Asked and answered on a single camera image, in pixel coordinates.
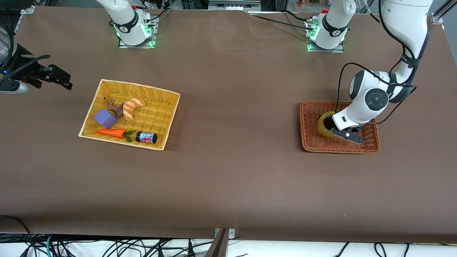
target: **brown table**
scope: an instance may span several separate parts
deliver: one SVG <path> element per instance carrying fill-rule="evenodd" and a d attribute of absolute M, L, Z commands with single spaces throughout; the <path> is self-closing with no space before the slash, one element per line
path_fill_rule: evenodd
<path fill-rule="evenodd" d="M 379 126 L 380 153 L 338 155 L 302 149 L 298 105 L 334 100 L 347 62 L 389 70 L 399 59 L 368 15 L 354 16 L 344 54 L 308 53 L 301 29 L 241 11 L 172 11 L 150 50 L 117 48 L 108 21 L 63 7 L 23 20 L 18 42 L 74 86 L 0 95 L 1 214 L 45 233 L 457 242 L 457 69 L 441 26 L 418 90 Z M 358 70 L 345 73 L 343 101 Z M 77 137 L 102 78 L 181 94 L 165 151 Z"/>

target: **carrot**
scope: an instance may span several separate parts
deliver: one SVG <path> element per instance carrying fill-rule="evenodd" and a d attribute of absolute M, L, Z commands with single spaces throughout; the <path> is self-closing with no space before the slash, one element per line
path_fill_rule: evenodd
<path fill-rule="evenodd" d="M 109 136 L 113 136 L 113 137 L 118 137 L 118 138 L 124 138 L 125 129 L 122 129 L 122 128 L 106 129 L 106 128 L 104 128 L 104 129 L 97 130 L 97 133 L 109 135 Z"/>
<path fill-rule="evenodd" d="M 113 136 L 113 137 L 118 137 L 118 138 L 125 138 L 125 140 L 127 140 L 127 142 L 132 142 L 132 139 L 129 137 L 133 131 L 128 131 L 128 132 L 125 132 L 125 129 L 122 129 L 122 128 L 113 128 L 113 129 L 99 129 L 97 130 L 97 133 L 99 134 L 103 134 L 103 135 L 109 135 L 109 136 Z"/>

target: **teal cable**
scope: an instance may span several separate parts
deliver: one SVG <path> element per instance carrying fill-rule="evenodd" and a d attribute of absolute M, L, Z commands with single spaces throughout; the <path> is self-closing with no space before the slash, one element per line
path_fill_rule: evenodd
<path fill-rule="evenodd" d="M 48 257 L 51 257 L 51 251 L 49 250 L 49 245 L 51 244 L 51 237 L 52 235 L 49 235 L 48 241 L 46 242 L 46 252 L 48 253 Z"/>

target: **yellow basket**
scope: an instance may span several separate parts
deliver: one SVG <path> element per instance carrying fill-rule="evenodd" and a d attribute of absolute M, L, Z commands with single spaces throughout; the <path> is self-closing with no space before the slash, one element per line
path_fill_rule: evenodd
<path fill-rule="evenodd" d="M 134 110 L 132 121 L 128 121 L 123 117 L 111 127 L 113 129 L 134 131 L 131 135 L 131 143 L 125 139 L 97 133 L 97 130 L 104 129 L 104 127 L 94 120 L 93 117 L 101 109 L 108 108 L 108 102 L 103 98 L 106 98 L 108 101 L 115 100 L 115 105 L 127 102 L 132 98 L 144 100 L 146 103 L 146 106 L 138 107 Z M 163 150 L 168 139 L 168 134 L 170 133 L 171 123 L 175 116 L 179 98 L 180 94 L 157 87 L 113 80 L 101 80 L 78 136 L 152 150 Z M 135 137 L 139 131 L 156 133 L 157 142 L 155 144 L 137 142 Z"/>

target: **purple cube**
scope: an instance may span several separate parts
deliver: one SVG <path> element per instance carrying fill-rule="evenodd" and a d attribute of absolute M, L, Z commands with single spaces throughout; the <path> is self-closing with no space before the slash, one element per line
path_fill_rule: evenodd
<path fill-rule="evenodd" d="M 116 123 L 117 119 L 114 117 L 109 111 L 106 109 L 101 109 L 95 116 L 94 120 L 96 120 L 100 125 L 109 129 L 111 128 L 114 123 Z"/>

